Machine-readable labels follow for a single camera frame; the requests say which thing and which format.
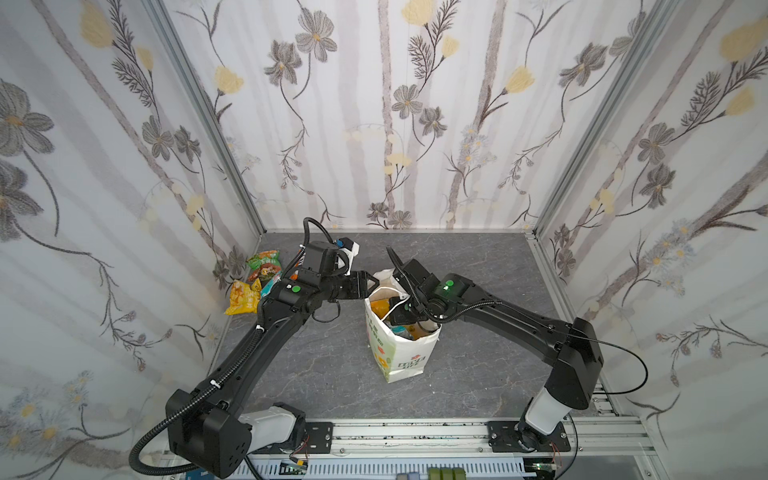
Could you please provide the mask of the yellow orange chips packet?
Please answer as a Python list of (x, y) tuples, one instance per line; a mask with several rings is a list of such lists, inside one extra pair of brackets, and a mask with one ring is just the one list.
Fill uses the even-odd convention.
[(242, 281), (235, 281), (232, 284), (229, 295), (229, 306), (225, 310), (228, 316), (235, 316), (247, 313), (255, 313), (261, 299), (261, 283), (256, 279), (249, 284)]

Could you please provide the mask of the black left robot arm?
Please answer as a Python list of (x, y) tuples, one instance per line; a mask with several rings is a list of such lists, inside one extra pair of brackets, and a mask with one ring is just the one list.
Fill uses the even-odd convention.
[(244, 403), (280, 349), (323, 303), (362, 300), (378, 281), (352, 263), (359, 245), (348, 237), (305, 245), (300, 264), (283, 270), (257, 307), (257, 318), (228, 357), (190, 392), (166, 403), (170, 451), (186, 471), (226, 478), (251, 450), (252, 427), (240, 421)]

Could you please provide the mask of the white printed paper bag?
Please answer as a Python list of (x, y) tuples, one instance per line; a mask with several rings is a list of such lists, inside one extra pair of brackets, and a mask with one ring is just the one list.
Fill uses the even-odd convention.
[(393, 269), (381, 270), (373, 275), (380, 286), (364, 300), (368, 342), (373, 358), (387, 383), (405, 380), (424, 372), (437, 345), (440, 326), (431, 320), (419, 320), (434, 333), (418, 340), (406, 340), (392, 331), (372, 312), (371, 302), (396, 297), (408, 303), (411, 298), (393, 276)]

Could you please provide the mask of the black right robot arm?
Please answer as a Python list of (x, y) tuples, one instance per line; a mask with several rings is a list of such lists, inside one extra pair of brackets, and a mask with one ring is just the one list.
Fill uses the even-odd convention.
[(585, 410), (604, 365), (593, 327), (563, 321), (505, 301), (457, 274), (443, 279), (415, 259), (402, 261), (390, 249), (394, 277), (410, 296), (408, 309), (420, 320), (443, 325), (457, 320), (485, 328), (535, 354), (550, 376), (521, 417), (522, 430), (552, 434), (573, 410)]

